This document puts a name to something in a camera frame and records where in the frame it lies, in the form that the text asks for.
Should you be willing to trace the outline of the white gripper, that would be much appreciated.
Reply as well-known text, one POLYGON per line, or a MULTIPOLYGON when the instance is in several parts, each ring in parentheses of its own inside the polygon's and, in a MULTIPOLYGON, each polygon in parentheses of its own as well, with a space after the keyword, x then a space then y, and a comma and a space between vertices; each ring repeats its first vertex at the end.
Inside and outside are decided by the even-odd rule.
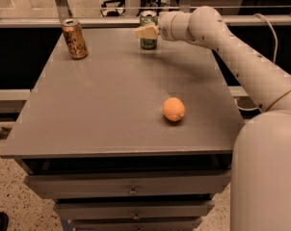
POLYGON ((184 12, 163 12, 158 19, 158 27, 154 23, 140 26, 134 30, 137 39, 157 39, 168 41, 182 40, 189 43, 194 38, 189 30, 190 14, 184 12))

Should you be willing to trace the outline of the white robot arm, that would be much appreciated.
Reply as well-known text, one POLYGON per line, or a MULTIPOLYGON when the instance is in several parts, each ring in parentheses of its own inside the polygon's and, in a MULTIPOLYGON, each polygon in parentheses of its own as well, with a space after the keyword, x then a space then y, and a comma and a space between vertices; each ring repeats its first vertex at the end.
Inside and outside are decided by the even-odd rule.
POLYGON ((135 36, 183 40, 218 53, 261 111, 234 144, 230 231, 291 231, 291 75, 234 36, 211 7, 163 13, 135 36))

